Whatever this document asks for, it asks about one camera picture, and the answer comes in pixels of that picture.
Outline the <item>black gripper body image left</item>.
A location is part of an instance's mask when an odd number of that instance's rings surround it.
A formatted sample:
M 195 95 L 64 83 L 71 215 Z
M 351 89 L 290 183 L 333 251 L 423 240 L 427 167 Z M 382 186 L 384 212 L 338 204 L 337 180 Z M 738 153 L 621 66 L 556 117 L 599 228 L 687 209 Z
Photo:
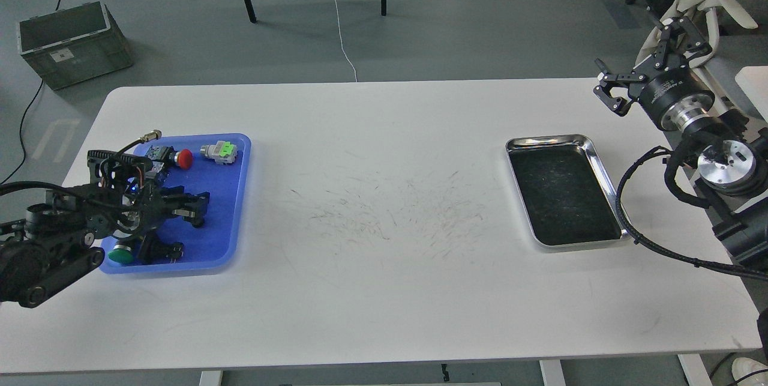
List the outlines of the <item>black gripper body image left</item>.
M 175 215 L 175 189 L 154 182 L 90 184 L 90 233 L 94 238 L 130 239 L 157 230 Z

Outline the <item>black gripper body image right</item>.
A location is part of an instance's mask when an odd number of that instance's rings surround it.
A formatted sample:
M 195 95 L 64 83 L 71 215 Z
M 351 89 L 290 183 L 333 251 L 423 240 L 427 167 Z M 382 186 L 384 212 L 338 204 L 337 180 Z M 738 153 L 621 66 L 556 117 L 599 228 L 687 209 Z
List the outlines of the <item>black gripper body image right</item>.
M 662 71 L 644 86 L 637 101 L 661 131 L 686 131 L 708 117 L 714 93 L 688 69 Z

